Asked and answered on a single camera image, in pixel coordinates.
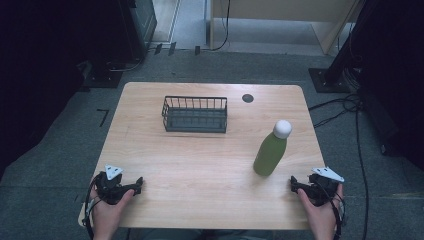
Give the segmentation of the person's right hand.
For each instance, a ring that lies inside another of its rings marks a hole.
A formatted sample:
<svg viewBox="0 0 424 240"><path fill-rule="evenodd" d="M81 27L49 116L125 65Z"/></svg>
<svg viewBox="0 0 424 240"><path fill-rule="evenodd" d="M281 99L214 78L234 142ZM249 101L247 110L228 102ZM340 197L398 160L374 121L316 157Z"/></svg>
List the person's right hand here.
<svg viewBox="0 0 424 240"><path fill-rule="evenodd" d="M337 227L334 210L340 209L340 203L343 199L343 185L339 184L337 194L332 202L328 202L320 207L314 206L302 189L297 190L297 195L306 211L307 220L312 233L334 234Z"/></svg>

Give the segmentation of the light wooden cabinet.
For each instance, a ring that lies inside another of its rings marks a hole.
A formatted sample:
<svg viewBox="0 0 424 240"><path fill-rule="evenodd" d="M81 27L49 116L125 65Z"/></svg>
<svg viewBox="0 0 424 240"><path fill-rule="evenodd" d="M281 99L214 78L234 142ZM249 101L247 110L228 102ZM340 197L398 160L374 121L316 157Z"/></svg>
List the light wooden cabinet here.
<svg viewBox="0 0 424 240"><path fill-rule="evenodd" d="M353 22L364 0L206 0L210 8L209 46L214 19L262 19L311 22L322 52L328 54L345 25Z"/></svg>

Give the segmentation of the dark equipment cabinet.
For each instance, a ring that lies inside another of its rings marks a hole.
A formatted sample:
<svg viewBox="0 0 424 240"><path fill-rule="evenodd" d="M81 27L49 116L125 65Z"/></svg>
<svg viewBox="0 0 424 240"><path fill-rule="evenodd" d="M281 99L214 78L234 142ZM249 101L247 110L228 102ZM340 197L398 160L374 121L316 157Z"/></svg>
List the dark equipment cabinet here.
<svg viewBox="0 0 424 240"><path fill-rule="evenodd" d="M143 60L157 26L152 0L118 0L132 61Z"/></svg>

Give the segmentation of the black stand with base plate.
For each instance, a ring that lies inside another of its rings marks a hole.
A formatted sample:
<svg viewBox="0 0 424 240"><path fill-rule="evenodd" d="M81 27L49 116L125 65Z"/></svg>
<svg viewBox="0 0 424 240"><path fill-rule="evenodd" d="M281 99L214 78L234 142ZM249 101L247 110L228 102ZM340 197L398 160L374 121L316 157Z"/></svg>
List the black stand with base plate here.
<svg viewBox="0 0 424 240"><path fill-rule="evenodd" d="M122 77L122 72L97 71L89 61L77 64L77 69L84 78L81 92L89 92L91 88L117 88Z"/></svg>
<svg viewBox="0 0 424 240"><path fill-rule="evenodd" d="M349 31L347 40L329 68L309 68L308 72L317 93L349 93L350 89L342 77L344 70L353 62L361 61L359 39L379 0L364 0L355 26Z"/></svg>

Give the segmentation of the black wire basket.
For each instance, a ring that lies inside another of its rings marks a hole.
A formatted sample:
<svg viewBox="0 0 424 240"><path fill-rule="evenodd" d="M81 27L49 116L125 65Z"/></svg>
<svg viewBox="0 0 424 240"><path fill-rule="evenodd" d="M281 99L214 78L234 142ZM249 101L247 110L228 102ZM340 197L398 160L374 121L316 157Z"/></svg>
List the black wire basket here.
<svg viewBox="0 0 424 240"><path fill-rule="evenodd" d="M164 97L161 112L167 132L225 133L226 97Z"/></svg>

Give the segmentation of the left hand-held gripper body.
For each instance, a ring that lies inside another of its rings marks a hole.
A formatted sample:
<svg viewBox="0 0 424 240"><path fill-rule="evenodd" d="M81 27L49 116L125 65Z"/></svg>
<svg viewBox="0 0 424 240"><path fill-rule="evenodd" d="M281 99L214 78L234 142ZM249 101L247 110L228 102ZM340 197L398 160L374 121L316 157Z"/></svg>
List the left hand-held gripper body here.
<svg viewBox="0 0 424 240"><path fill-rule="evenodd" d="M123 169L113 165L106 165L95 180L98 196L109 205L116 205L123 195L130 189L136 191L136 184L122 185Z"/></svg>

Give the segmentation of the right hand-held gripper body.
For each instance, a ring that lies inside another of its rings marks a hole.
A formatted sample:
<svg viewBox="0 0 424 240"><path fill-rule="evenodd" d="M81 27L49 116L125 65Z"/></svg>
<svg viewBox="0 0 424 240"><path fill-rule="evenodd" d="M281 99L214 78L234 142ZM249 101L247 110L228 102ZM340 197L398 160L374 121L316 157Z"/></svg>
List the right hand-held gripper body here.
<svg viewBox="0 0 424 240"><path fill-rule="evenodd" d="M322 206L329 202L337 192L344 178L329 167L313 168L308 176L309 183L298 183L297 188L302 189L314 206Z"/></svg>

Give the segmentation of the person's left hand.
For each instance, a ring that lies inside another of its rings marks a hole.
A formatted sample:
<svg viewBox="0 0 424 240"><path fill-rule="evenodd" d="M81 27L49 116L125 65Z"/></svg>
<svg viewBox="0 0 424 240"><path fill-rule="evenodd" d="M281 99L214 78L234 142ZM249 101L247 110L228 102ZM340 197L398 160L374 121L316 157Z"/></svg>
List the person's left hand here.
<svg viewBox="0 0 424 240"><path fill-rule="evenodd" d="M109 205L101 201L97 192L92 189L90 198L95 199L97 204L92 210L94 233L115 233L119 227L120 219L125 207L132 199L134 191L128 190L116 205Z"/></svg>

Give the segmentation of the green bottle with white cap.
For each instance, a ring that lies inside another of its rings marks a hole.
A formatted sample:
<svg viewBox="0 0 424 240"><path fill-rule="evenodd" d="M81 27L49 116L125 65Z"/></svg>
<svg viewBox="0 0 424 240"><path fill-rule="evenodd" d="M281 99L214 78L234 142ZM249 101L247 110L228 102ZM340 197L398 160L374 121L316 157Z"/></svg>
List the green bottle with white cap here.
<svg viewBox="0 0 424 240"><path fill-rule="evenodd" d="M287 139L292 132L292 125L287 120L275 123L272 132L263 140L256 155L253 169L260 176L269 176L273 173L282 159Z"/></svg>

